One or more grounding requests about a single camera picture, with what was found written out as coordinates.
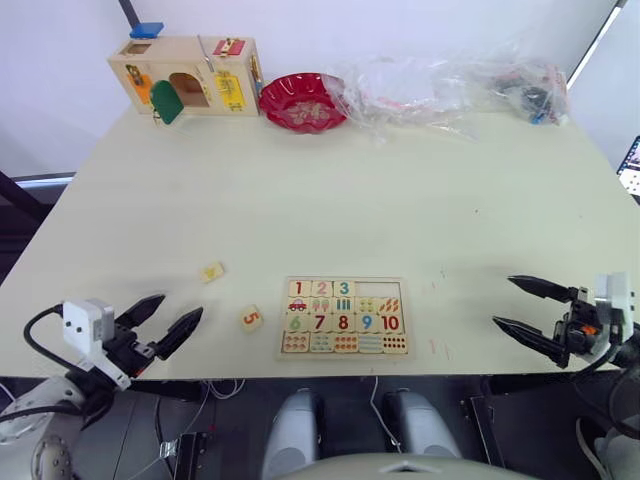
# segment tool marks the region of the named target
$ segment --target wooden block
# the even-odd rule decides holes
[[[331,313],[331,299],[330,298],[309,298],[309,313],[315,315],[316,313]]]
[[[333,314],[333,331],[334,332],[353,332],[356,329],[355,316],[352,313],[335,313]]]
[[[385,334],[382,337],[384,353],[407,353],[407,336],[403,334]]]
[[[336,353],[357,353],[358,335],[355,333],[336,333],[334,349]]]
[[[330,313],[315,313],[309,317],[310,332],[328,333],[333,328],[333,315]]]
[[[400,299],[396,298],[396,297],[391,297],[391,298],[381,298],[378,301],[378,313],[379,314],[384,314],[384,313],[392,313],[392,314],[398,314],[398,313],[402,313],[402,305],[400,304]]]
[[[204,267],[200,272],[200,277],[204,283],[209,283],[222,275],[224,275],[224,268],[222,268],[222,264],[220,262],[212,263],[211,265]]]
[[[358,335],[358,351],[360,353],[383,353],[383,334],[365,333]]]
[[[355,302],[353,297],[331,297],[332,313],[353,313]]]
[[[355,311],[357,313],[377,313],[378,299],[373,297],[356,297]]]
[[[311,281],[292,280],[289,282],[290,297],[308,297],[311,295]]]
[[[356,331],[360,333],[378,333],[380,317],[375,313],[356,313]]]
[[[327,280],[314,280],[311,282],[312,297],[332,297],[333,282]]]
[[[304,353],[309,350],[309,334],[308,333],[289,333],[282,334],[282,351],[284,353]]]
[[[355,282],[336,280],[333,282],[334,297],[353,297],[356,292]]]
[[[316,353],[333,352],[335,335],[333,333],[312,333],[309,350]]]
[[[289,297],[287,313],[309,313],[311,297]]]
[[[255,305],[251,305],[240,314],[240,324],[247,333],[253,332],[262,325],[262,315]]]
[[[380,315],[380,331],[388,333],[404,333],[402,315],[398,313]]]
[[[287,312],[284,329],[287,332],[308,332],[309,315],[306,313]]]

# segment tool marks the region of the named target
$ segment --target plastic bag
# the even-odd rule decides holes
[[[469,111],[510,108],[533,124],[567,118],[565,78],[539,61],[428,61],[368,58],[323,77],[338,110],[384,141],[384,127],[425,125],[465,136]]]

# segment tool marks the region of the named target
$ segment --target red bowl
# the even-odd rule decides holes
[[[347,118],[331,101],[319,73],[280,77],[262,89],[259,103],[269,120],[299,133],[320,133]]]

